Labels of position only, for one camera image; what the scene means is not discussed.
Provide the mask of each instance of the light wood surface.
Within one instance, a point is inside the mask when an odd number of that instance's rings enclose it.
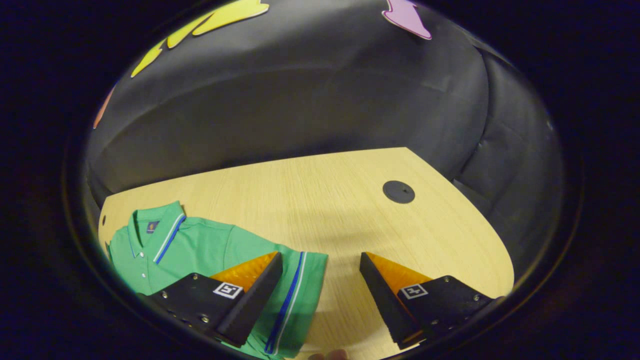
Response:
[[[409,184],[415,200],[389,200],[382,192],[389,180]],[[363,251],[432,278],[453,275],[490,297],[506,295],[513,285],[511,260],[491,225],[404,147],[256,163],[118,193],[102,208],[100,242],[109,243],[134,210],[176,200],[188,217],[235,224],[296,250],[329,255],[297,359],[335,348],[347,349],[354,360],[400,352],[358,270]]]

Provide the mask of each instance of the hand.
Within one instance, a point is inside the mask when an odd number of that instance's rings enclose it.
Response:
[[[322,354],[313,354],[309,356],[308,360],[349,360],[349,356],[344,349],[338,349],[327,353],[326,356]]]

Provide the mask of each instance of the white stripe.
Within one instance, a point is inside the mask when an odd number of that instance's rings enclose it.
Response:
[[[278,355],[278,347],[280,346],[280,339],[282,338],[282,334],[284,334],[284,329],[287,327],[287,322],[289,321],[289,317],[293,312],[293,306],[296,304],[296,297],[298,297],[298,291],[300,291],[300,286],[302,285],[302,275],[305,273],[305,262],[307,260],[307,253],[302,257],[302,269],[300,270],[300,278],[298,279],[298,288],[296,289],[296,293],[293,295],[293,299],[291,300],[291,306],[289,306],[289,312],[287,313],[287,318],[285,318],[284,323],[282,324],[282,329],[280,331],[280,335],[278,336],[278,341],[276,341],[276,350],[273,352],[273,355]]]
[[[180,220],[182,218],[182,216],[183,216],[182,214],[178,215],[178,218],[175,219],[175,221],[173,222],[173,225],[171,226],[171,229],[169,230],[169,233],[166,235],[166,238],[164,238],[164,242],[162,243],[162,246],[160,246],[160,249],[158,250],[158,253],[156,254],[156,257],[154,258],[154,262],[156,262],[156,260],[158,260],[158,256],[160,256],[160,253],[162,253],[162,249],[166,245],[166,242],[169,241],[169,238],[171,237],[171,234],[173,234],[173,228],[175,227],[175,224],[178,223],[178,220]]]

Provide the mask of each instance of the shirt label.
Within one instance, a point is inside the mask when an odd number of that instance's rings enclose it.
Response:
[[[159,222],[160,220],[149,222],[149,224],[147,225],[147,234],[153,234],[156,230],[156,227],[158,227]]]

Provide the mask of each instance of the green polo shirt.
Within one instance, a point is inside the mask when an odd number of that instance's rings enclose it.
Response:
[[[191,272],[214,275],[273,251],[282,253],[282,276],[240,348],[261,359],[297,355],[316,311],[326,254],[298,252],[234,225],[186,217],[179,202],[134,211],[109,244],[116,271],[145,295]]]

